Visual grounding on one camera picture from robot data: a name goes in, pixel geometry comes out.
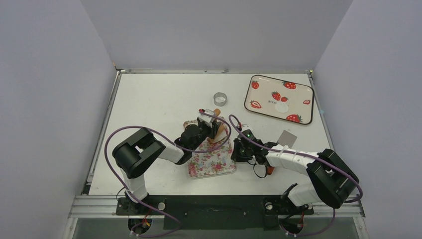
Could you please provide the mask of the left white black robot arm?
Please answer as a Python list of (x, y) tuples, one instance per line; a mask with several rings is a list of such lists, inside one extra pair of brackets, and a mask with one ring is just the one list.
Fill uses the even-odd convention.
[(214, 120), (210, 125), (199, 119), (184, 126), (181, 136), (174, 141), (159, 141), (152, 129), (142, 127), (112, 151), (117, 166), (123, 173), (125, 195), (129, 208), (136, 214), (148, 209), (148, 192), (144, 173), (158, 158), (183, 165), (200, 153), (199, 147), (208, 139), (223, 138), (223, 122)]

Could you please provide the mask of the metal spatula wooden handle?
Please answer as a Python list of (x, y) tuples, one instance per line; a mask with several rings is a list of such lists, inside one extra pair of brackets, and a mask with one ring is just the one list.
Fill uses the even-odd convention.
[(297, 136), (290, 133), (289, 131), (284, 130), (280, 137), (277, 140), (277, 144), (281, 146), (286, 146), (288, 148), (292, 148), (294, 143), (297, 140)]

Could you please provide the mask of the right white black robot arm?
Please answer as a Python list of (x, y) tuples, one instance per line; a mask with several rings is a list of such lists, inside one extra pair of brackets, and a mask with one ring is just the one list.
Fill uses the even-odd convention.
[(357, 176), (331, 149), (304, 152), (274, 142), (263, 143), (249, 129), (234, 140), (231, 158), (235, 162), (255, 160), (266, 168), (284, 168), (308, 176), (309, 183), (294, 183), (281, 195), (281, 207), (288, 213), (313, 203), (338, 209), (344, 203), (351, 203), (348, 197), (359, 183)]

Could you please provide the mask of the floral pattern tray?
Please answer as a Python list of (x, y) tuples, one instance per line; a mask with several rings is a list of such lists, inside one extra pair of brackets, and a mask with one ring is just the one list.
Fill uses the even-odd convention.
[(208, 151), (217, 146), (220, 148), (207, 153), (193, 153), (192, 158), (187, 162), (188, 175), (192, 178), (202, 178), (234, 172), (236, 165), (231, 159), (233, 143), (224, 141), (217, 145), (211, 145), (206, 139), (200, 144), (197, 151)]

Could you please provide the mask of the white dough piece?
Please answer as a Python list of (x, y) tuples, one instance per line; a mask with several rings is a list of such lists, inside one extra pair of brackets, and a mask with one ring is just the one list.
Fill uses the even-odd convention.
[(217, 134), (214, 138), (207, 138), (207, 142), (211, 145), (217, 145), (222, 143), (224, 140), (228, 137), (229, 130), (226, 128), (226, 126), (221, 125), (218, 130)]

